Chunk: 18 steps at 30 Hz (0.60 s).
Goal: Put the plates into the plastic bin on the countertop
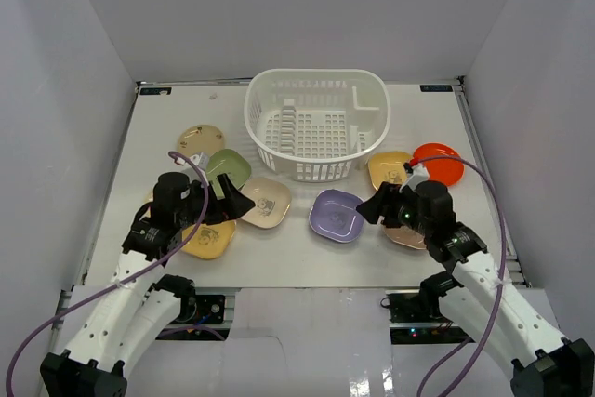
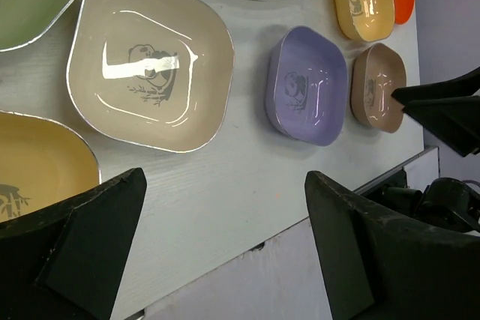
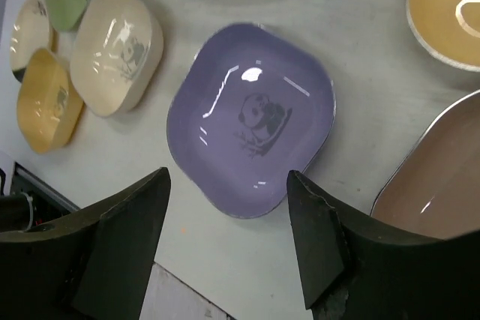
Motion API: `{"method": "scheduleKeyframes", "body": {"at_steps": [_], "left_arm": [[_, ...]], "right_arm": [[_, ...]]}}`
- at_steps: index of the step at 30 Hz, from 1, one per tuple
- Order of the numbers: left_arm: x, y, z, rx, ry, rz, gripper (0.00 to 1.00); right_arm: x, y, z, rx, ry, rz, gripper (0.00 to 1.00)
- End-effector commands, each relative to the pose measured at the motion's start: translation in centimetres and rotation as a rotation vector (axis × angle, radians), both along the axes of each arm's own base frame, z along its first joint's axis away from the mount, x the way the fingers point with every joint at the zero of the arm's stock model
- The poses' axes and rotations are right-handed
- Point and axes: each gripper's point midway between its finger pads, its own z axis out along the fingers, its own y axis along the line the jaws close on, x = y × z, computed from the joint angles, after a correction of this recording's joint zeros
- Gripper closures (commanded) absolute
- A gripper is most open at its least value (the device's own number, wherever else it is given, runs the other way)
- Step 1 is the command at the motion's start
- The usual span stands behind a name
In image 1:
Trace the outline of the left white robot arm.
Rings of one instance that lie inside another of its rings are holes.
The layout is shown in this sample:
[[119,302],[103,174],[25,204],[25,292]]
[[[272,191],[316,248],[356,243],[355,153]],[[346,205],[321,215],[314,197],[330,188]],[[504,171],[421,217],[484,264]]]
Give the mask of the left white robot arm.
[[236,220],[254,208],[229,177],[209,183],[181,172],[161,175],[122,244],[107,293],[86,299],[94,306],[60,353],[49,353],[40,373],[50,396],[123,396],[140,356],[165,327],[196,311],[192,280],[165,273],[183,241],[203,224]]

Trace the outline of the cream round flower plate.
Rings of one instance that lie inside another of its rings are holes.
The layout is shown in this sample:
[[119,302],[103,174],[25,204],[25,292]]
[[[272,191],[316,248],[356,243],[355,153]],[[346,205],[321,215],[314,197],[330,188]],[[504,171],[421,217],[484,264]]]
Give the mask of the cream round flower plate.
[[224,149],[226,141],[223,132],[216,126],[191,126],[181,133],[178,138],[177,151],[192,156],[204,152],[208,156]]

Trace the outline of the orange round plate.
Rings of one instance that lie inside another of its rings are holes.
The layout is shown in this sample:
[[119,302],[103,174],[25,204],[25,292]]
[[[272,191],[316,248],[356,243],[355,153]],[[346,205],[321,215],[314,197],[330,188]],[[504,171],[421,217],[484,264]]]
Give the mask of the orange round plate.
[[[460,157],[454,149],[439,142],[422,144],[415,149],[413,155],[417,159],[425,159],[438,155]],[[440,181],[447,187],[457,184],[463,178],[465,171],[463,164],[450,159],[437,159],[424,162],[424,166],[429,171],[430,180]]]

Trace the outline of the cream round plate dark rim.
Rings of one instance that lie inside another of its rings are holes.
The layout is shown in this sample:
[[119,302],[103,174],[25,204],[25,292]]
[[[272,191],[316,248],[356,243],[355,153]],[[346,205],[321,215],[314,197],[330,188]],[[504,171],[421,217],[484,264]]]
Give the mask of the cream round plate dark rim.
[[153,193],[152,193],[152,191],[149,191],[149,193],[146,195],[143,203],[147,204],[147,203],[151,202],[152,200],[153,200]]

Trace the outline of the yellow square panda plate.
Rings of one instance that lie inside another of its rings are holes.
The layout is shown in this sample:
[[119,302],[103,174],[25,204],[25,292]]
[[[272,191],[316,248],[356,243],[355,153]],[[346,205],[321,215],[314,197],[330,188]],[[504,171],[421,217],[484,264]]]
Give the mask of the yellow square panda plate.
[[181,251],[200,259],[219,258],[228,248],[235,230],[234,220],[216,225],[202,224]]

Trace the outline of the purple square panda plate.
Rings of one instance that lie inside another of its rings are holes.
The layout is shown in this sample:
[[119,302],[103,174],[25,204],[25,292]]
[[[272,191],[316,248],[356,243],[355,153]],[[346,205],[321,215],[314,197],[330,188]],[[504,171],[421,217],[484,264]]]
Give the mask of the purple square panda plate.
[[365,220],[356,208],[363,202],[358,196],[336,189],[321,191],[309,213],[311,229],[329,240],[347,244],[361,234]]

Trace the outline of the golden square panda plate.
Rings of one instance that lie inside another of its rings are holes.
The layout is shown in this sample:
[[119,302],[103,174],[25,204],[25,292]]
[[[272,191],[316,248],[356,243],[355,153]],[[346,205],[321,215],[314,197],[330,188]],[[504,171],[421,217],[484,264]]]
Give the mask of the golden square panda plate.
[[403,184],[407,180],[404,164],[412,158],[412,154],[401,151],[375,153],[367,162],[373,188],[377,191],[383,182]]

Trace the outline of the beige square panda plate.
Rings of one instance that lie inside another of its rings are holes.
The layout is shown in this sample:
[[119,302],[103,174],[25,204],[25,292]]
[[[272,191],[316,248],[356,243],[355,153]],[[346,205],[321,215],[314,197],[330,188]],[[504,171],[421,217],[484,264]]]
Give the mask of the beige square panda plate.
[[284,219],[292,202],[292,194],[283,183],[258,177],[246,182],[242,194],[255,203],[255,207],[241,220],[261,229],[272,229]]

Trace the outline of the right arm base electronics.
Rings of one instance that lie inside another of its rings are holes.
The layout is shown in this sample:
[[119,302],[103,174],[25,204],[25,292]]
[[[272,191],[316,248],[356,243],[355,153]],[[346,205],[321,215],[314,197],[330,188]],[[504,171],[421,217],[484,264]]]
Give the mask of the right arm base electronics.
[[458,325],[425,304],[418,292],[387,293],[379,305],[389,312],[392,345],[459,344],[469,338]]

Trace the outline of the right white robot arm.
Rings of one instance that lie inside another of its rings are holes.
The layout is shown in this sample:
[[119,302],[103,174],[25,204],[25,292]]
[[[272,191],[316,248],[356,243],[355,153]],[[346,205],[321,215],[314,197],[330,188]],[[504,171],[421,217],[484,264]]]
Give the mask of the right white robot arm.
[[421,313],[458,325],[509,378],[516,396],[591,396],[594,351],[550,324],[503,275],[486,244],[457,221],[447,187],[383,183],[357,212],[372,224],[407,227],[424,238],[443,272],[421,288]]

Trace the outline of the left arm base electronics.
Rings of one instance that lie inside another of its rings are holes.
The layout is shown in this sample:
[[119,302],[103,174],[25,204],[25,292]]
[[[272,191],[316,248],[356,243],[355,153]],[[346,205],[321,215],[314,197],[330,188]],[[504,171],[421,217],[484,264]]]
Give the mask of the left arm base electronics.
[[234,314],[232,295],[197,295],[186,310],[162,330],[158,340],[224,341]]

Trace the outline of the green square panda plate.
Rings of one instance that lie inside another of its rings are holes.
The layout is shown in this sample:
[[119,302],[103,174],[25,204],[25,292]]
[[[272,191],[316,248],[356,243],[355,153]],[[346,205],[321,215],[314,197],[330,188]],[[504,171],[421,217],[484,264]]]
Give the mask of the green square panda plate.
[[238,152],[222,149],[210,157],[205,173],[217,198],[220,199],[224,197],[224,193],[218,182],[218,175],[226,174],[233,186],[240,191],[250,179],[252,168]]

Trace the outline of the pink square plate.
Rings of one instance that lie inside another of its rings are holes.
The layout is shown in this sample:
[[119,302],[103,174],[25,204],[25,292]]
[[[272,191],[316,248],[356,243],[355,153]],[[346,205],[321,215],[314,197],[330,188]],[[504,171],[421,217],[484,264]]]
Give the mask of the pink square plate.
[[416,250],[426,250],[426,244],[424,243],[424,237],[407,228],[383,228],[384,234],[395,244],[403,245],[408,248]]

